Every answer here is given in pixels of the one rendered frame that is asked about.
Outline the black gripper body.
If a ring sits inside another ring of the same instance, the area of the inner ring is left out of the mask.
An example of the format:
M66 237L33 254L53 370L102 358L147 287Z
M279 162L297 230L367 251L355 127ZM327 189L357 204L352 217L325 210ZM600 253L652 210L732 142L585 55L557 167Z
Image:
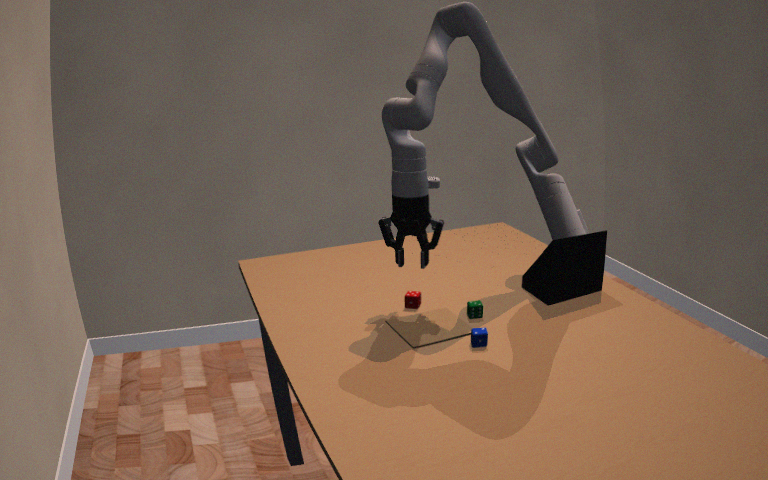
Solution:
M402 219L406 220L403 236L416 236L412 225L414 220L419 222L423 233L431 221L430 218L432 218L429 213L429 194L415 198L402 198L392 195L392 209L391 221L397 229L399 228L400 221Z

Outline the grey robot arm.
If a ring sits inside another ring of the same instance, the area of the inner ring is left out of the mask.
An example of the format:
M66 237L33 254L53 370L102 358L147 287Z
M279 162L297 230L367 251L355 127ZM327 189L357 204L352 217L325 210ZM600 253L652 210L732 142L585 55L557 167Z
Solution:
M425 145L413 139L409 130L423 130L432 122L437 92L448 69L447 50L463 36L469 36L478 50L481 81L493 103L536 135L517 144L516 154L552 240L589 234L562 176L540 173L558 163L557 152L485 18L470 2L438 10L423 52L406 81L414 97L391 98L383 107L382 122L392 151L392 195L422 197L429 189L440 187L437 177L427 176Z

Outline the tan square mat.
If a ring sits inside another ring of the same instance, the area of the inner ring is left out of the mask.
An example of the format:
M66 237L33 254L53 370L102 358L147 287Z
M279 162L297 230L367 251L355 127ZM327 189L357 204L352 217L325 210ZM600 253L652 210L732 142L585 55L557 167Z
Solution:
M413 349L471 335L472 329L447 308L385 322Z

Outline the blue die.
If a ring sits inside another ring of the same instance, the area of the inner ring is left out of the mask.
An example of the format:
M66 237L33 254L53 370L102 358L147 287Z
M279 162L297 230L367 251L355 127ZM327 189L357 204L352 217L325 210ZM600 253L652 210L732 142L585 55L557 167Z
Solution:
M486 347L488 341L488 332L486 328L471 329L471 344L473 348Z

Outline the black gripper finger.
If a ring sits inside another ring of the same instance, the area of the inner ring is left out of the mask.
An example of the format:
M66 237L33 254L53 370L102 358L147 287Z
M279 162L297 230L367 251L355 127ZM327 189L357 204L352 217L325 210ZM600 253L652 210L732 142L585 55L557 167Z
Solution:
M390 217L383 217L379 220L379 226L385 241L385 244L387 247L392 247L395 249L395 262L398 264L398 267L403 267L404 265L404 248L403 242L405 239L405 236L403 236L405 226L406 226L406 220L402 219L399 223L399 228L396 236L396 240L394 240L392 231L391 231L391 216ZM390 238L390 239L389 239ZM401 241L402 240L402 241Z
M438 245L439 238L440 238L440 235L441 235L441 232L442 232L442 228L443 228L443 225L444 225L444 221L443 220L439 220L438 221L438 220L433 219L433 218L430 218L430 219L431 219L430 224L432 225L432 230L434 230L431 242L428 242L426 229L422 233L420 225L419 225L419 222L417 220L414 220L412 222L412 225L413 225L413 228L415 230L415 234L416 234L417 240L418 240L418 242L420 244L420 247L421 247L421 250L422 250L420 252L420 256L421 256L421 269L424 269L428 265L428 263L429 263L429 250L435 249L436 244ZM423 236L421 234L423 234Z

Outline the green die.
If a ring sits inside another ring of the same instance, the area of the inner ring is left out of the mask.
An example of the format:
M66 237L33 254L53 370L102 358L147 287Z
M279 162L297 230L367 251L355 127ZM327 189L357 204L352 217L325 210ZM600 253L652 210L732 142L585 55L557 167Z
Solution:
M469 319L477 319L483 317L483 304L481 301L469 301L467 302L467 315Z

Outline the red die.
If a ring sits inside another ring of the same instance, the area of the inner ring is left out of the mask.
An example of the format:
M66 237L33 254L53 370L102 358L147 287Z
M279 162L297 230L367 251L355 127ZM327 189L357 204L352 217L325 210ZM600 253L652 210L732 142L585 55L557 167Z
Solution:
M421 292L408 291L404 299L405 308L418 309L421 305Z

